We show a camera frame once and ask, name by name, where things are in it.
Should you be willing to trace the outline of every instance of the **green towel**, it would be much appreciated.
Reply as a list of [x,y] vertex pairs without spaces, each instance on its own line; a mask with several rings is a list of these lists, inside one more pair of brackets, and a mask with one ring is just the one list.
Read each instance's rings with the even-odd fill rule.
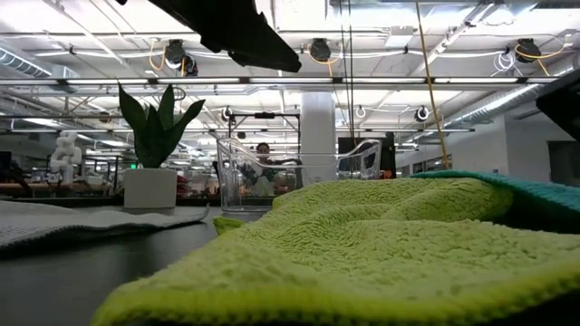
[[473,324],[580,289],[580,235],[489,222],[520,212],[521,188],[443,177],[279,197],[257,222],[225,223],[205,247],[117,289],[92,324]]

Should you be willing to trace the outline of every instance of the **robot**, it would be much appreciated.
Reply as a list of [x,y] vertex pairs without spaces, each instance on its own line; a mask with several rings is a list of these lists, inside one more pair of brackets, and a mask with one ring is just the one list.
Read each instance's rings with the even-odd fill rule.
[[76,132],[63,131],[56,139],[56,149],[51,156],[51,173],[47,176],[48,183],[71,184],[73,182],[73,164],[82,161],[81,149],[74,146]]

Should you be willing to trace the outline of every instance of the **white column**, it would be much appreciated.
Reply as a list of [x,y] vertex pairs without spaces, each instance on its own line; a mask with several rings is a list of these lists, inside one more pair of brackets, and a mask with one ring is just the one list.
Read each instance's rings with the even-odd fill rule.
[[302,156],[304,185],[314,182],[335,180],[336,167],[333,154],[336,152],[334,131],[334,100],[330,92],[305,92],[301,105],[301,153],[326,154],[320,156]]

